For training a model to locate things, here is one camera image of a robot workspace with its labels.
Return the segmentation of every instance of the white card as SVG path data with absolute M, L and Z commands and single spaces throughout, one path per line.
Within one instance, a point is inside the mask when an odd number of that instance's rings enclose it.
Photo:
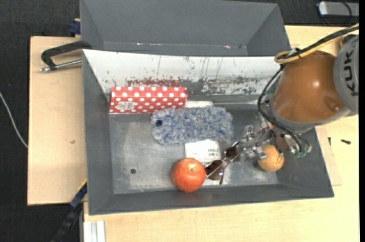
M 219 144 L 215 140 L 201 140 L 185 144 L 185 157 L 194 158 L 201 163 L 209 163 L 221 159 Z

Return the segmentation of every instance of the microfiber duster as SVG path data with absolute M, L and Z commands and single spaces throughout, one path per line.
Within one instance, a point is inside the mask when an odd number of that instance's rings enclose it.
M 205 139 L 230 141 L 234 136 L 232 120 L 221 107 L 167 108 L 152 114 L 152 136 L 164 145 Z

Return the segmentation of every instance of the apple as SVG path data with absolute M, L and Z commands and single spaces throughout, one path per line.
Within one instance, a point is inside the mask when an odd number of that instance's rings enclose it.
M 194 158 L 185 158 L 176 163 L 172 170 L 172 182 L 181 191 L 198 190 L 205 180 L 204 166 Z

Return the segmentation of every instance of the red gift box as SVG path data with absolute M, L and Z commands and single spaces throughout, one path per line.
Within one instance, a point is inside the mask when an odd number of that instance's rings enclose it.
M 112 87 L 110 113 L 152 113 L 185 106 L 184 87 Z

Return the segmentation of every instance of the metal bracket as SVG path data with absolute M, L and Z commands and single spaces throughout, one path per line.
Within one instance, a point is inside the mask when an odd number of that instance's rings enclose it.
M 91 45 L 89 43 L 87 43 L 86 41 L 77 41 L 74 43 L 70 43 L 70 44 L 66 44 L 66 45 L 62 45 L 62 46 L 58 46 L 58 47 L 54 47 L 54 48 L 45 50 L 44 52 L 42 52 L 42 55 L 40 56 L 40 58 L 42 59 L 42 61 L 44 61 L 44 63 L 46 65 L 48 65 L 48 67 L 41 68 L 40 71 L 54 71 L 54 70 L 57 70 L 62 67 L 67 67 L 67 66 L 81 63 L 81 59 L 80 59 L 80 60 L 74 60 L 72 62 L 55 64 L 53 62 L 53 60 L 51 59 L 52 57 L 54 57 L 56 55 L 69 53 L 71 51 L 75 51 L 78 49 L 91 49 Z

